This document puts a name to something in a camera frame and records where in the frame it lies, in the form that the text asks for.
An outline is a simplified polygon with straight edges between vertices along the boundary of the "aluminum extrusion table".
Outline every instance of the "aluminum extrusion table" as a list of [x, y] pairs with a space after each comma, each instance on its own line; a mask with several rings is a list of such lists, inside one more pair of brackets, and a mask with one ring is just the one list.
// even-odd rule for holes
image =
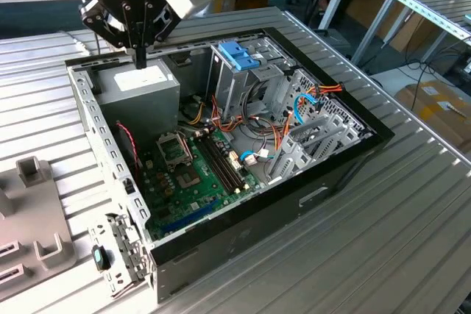
[[[157, 308], [142, 284], [113, 301], [87, 225], [113, 205], [79, 120], [53, 34], [0, 41], [0, 169], [50, 161], [79, 258], [0, 303], [0, 313], [452, 313], [471, 290], [471, 164], [276, 8], [183, 21], [171, 42], [276, 27], [396, 134], [340, 194]], [[93, 34], [74, 33], [93, 49]]]
[[424, 54], [422, 61], [426, 61], [435, 52], [437, 46], [447, 34], [453, 35], [459, 40], [464, 40], [468, 45], [471, 45], [471, 25], [464, 21], [464, 16], [471, 14], [471, 0], [385, 0], [353, 55], [352, 63], [358, 64], [360, 62], [366, 48], [371, 43], [384, 18], [388, 15], [394, 1], [399, 1], [406, 7], [385, 36], [385, 43], [388, 43], [392, 36], [394, 36], [406, 17], [411, 12], [416, 12], [444, 30]]

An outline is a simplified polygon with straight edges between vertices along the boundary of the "chip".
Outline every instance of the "chip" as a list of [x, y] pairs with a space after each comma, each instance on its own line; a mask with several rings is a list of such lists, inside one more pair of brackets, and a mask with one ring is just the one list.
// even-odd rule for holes
[[201, 182], [198, 172], [196, 172], [196, 169], [194, 169], [192, 165], [184, 165], [177, 168], [175, 171], [175, 179], [182, 189], [189, 188]]

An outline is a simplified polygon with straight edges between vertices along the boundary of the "red wire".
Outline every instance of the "red wire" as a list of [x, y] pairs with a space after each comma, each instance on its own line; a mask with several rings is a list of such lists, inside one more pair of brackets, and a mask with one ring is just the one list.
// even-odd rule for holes
[[132, 154], [134, 154], [134, 168], [135, 168], [135, 178], [138, 178], [138, 151], [135, 147], [135, 142], [134, 138], [131, 135], [131, 132], [121, 123], [116, 123], [117, 126], [119, 126], [121, 129], [124, 130], [126, 133], [127, 137], [130, 139], [131, 146], [132, 146]]

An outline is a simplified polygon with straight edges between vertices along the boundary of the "green motherboard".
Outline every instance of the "green motherboard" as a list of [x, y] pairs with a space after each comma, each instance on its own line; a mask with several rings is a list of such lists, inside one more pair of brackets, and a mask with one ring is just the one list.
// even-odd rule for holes
[[[206, 146], [208, 143], [218, 146], [220, 157], [226, 160], [222, 161], [223, 164], [226, 167], [231, 165], [228, 157], [230, 147], [223, 134], [216, 130], [207, 139]], [[222, 173], [219, 169], [221, 163], [215, 164], [215, 155], [212, 155], [218, 153], [216, 149], [208, 151], [200, 140], [193, 137], [186, 136], [183, 140], [188, 146], [186, 150], [177, 139], [173, 139], [166, 140], [160, 146], [153, 143], [139, 154], [144, 165], [140, 189], [152, 215], [146, 228], [154, 239], [182, 229], [260, 187], [257, 179], [244, 167]], [[169, 168], [168, 160], [188, 156], [186, 152], [191, 152], [192, 160]], [[242, 185], [232, 190], [228, 188], [226, 178], [228, 175], [235, 178], [234, 173]]]

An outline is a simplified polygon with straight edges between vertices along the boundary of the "metal frame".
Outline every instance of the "metal frame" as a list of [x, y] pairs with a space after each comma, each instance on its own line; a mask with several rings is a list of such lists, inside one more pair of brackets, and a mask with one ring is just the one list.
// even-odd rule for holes
[[[0, 41], [0, 168], [32, 151], [51, 162], [79, 258], [64, 274], [3, 301], [0, 312], [452, 313], [460, 305], [471, 288], [469, 160], [287, 13], [266, 8], [183, 21], [169, 42], [208, 29], [223, 35], [264, 26], [275, 26], [343, 81], [396, 136], [345, 192], [163, 306], [147, 284], [112, 300], [90, 259], [86, 226], [119, 210], [98, 172], [63, 67], [79, 49], [61, 34]], [[74, 35], [94, 49], [91, 32]]]
[[424, 55], [422, 61], [427, 60], [432, 55], [447, 34], [451, 34], [459, 40], [464, 40], [466, 44], [471, 45], [471, 26], [466, 24], [463, 19], [466, 14], [471, 13], [471, 3], [468, 0], [385, 0], [353, 55], [353, 64], [359, 64], [380, 25], [389, 14], [394, 1], [404, 4], [406, 8], [400, 13], [385, 36], [385, 43], [389, 42], [402, 23], [410, 17], [410, 14], [415, 12], [444, 30]]

